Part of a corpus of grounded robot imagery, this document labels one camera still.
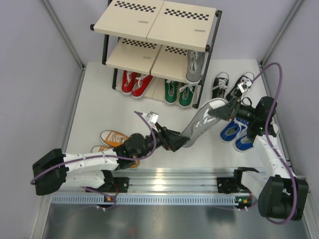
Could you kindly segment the grey sneaker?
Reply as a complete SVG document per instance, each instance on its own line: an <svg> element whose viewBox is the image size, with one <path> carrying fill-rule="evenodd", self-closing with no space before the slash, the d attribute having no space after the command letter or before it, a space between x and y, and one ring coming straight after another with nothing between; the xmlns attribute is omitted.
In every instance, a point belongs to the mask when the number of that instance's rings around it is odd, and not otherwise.
<svg viewBox="0 0 319 239"><path fill-rule="evenodd" d="M193 50L187 51L187 69L185 80L188 84L198 84L201 79L205 53Z"/></svg>
<svg viewBox="0 0 319 239"><path fill-rule="evenodd" d="M214 111L226 104L227 101L222 98L215 98L204 104L181 133L182 136L189 138L188 142L184 144L183 147L191 147L201 135L217 124L221 118L218 117L217 113Z"/></svg>

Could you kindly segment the green sneaker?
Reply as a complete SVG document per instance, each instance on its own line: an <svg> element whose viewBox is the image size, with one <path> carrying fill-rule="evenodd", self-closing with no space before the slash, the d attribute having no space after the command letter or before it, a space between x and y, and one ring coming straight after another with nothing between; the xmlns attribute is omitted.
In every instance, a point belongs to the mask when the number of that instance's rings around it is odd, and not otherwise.
<svg viewBox="0 0 319 239"><path fill-rule="evenodd" d="M177 100L178 82L164 80L164 100L167 104L172 105Z"/></svg>
<svg viewBox="0 0 319 239"><path fill-rule="evenodd" d="M179 105L183 108L188 108L193 100L194 92L195 92L195 85L190 84L181 84L181 87L179 89L180 96L179 96Z"/></svg>

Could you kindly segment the red sneaker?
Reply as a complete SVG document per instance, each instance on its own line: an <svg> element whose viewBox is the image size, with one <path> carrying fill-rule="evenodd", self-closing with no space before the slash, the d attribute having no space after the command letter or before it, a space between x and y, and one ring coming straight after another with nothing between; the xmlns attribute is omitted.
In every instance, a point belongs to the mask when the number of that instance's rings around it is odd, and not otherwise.
<svg viewBox="0 0 319 239"><path fill-rule="evenodd" d="M125 95L131 94L137 73L132 71L124 71L123 78L122 78L122 92Z"/></svg>
<svg viewBox="0 0 319 239"><path fill-rule="evenodd" d="M145 92L146 92L147 88L149 87L149 85L151 84L152 80L153 80L152 75L139 74L136 77L136 81L135 81L135 84L134 84L133 89L132 89L132 96L135 99L141 98L145 94Z"/></svg>

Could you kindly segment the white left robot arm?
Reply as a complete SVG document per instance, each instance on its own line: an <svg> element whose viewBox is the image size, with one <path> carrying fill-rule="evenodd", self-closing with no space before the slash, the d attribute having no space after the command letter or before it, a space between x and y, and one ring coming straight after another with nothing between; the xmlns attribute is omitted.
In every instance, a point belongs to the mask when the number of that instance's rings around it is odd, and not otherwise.
<svg viewBox="0 0 319 239"><path fill-rule="evenodd" d="M175 152L189 140L180 132L159 127L147 136L134 133L123 144L96 153L67 154L56 148L32 165L31 184L38 196L75 187L109 192L114 185L112 171L129 168L133 162L150 157L159 147Z"/></svg>

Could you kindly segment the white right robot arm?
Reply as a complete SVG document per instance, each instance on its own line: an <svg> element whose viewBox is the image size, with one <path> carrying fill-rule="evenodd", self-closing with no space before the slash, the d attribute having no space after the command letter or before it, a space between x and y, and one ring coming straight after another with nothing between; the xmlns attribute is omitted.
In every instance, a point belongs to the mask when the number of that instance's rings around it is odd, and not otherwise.
<svg viewBox="0 0 319 239"><path fill-rule="evenodd" d="M202 125L212 127L220 120L238 122L248 143L257 152L265 176L254 167L238 167L231 177L217 178L219 193L250 193L257 199L259 213L275 224L301 220L309 190L308 183L299 179L280 151L272 117L277 103L262 97L256 107L242 104L240 99L228 103L215 98L204 105L200 115Z"/></svg>

